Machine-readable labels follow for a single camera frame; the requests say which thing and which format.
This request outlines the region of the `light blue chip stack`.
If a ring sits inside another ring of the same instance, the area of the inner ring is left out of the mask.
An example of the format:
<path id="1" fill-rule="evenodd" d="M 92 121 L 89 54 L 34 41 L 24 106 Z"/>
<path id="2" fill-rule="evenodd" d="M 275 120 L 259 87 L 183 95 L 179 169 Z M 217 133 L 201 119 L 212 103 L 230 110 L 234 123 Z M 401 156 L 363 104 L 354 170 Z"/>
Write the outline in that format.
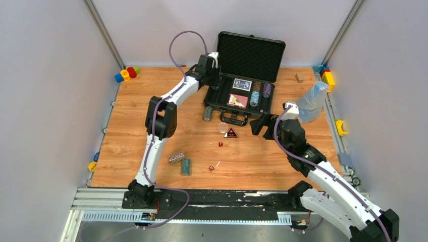
<path id="1" fill-rule="evenodd" d="M 250 96 L 250 103 L 249 105 L 252 107 L 257 107 L 259 102 L 260 92 L 259 91 L 252 91 Z"/>

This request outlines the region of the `red playing card deck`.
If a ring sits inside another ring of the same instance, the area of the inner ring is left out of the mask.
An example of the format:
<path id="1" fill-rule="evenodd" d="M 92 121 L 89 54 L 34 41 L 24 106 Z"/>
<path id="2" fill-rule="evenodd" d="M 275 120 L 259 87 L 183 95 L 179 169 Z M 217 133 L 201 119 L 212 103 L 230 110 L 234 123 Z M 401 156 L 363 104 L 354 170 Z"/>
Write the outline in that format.
<path id="1" fill-rule="evenodd" d="M 248 96 L 231 93 L 227 101 L 227 105 L 237 108 L 247 108 L 248 99 Z"/>

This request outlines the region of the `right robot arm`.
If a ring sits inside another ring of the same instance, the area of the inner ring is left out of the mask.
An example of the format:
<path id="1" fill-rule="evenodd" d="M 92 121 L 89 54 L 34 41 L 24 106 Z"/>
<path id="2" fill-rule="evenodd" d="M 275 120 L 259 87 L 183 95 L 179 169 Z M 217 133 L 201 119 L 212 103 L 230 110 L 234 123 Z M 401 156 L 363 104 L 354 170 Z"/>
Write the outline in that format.
<path id="1" fill-rule="evenodd" d="M 325 197 L 305 181 L 288 190 L 289 206 L 319 214 L 342 231 L 350 241 L 398 241 L 398 214 L 383 210 L 358 192 L 335 170 L 327 158 L 306 140 L 305 130 L 296 119 L 282 120 L 263 114 L 250 122 L 253 135 L 266 126 L 263 137 L 274 140 L 286 153 L 291 166 L 316 183 L 329 195 Z"/>

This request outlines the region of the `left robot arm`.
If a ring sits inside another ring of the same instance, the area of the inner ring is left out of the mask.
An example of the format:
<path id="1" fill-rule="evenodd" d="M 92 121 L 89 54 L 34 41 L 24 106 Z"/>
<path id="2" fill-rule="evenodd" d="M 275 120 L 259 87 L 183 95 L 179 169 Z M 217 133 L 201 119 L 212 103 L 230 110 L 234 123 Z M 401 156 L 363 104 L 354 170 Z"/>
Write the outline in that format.
<path id="1" fill-rule="evenodd" d="M 149 208 L 154 204 L 157 167 L 167 141 L 176 131 L 178 107 L 201 87 L 220 84 L 219 55 L 218 52 L 202 54 L 198 63 L 184 73 L 174 88 L 150 99 L 145 121 L 146 148 L 141 166 L 125 192 L 125 203 L 138 208 Z"/>

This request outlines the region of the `purple poker chip stack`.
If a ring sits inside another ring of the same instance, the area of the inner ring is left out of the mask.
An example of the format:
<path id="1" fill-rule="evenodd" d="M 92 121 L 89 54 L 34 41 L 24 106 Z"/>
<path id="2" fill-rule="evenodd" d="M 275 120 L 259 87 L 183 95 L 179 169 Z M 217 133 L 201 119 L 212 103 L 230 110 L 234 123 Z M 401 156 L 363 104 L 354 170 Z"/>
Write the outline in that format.
<path id="1" fill-rule="evenodd" d="M 263 98 L 269 98 L 271 96 L 272 85 L 271 83 L 264 83 L 263 85 Z"/>

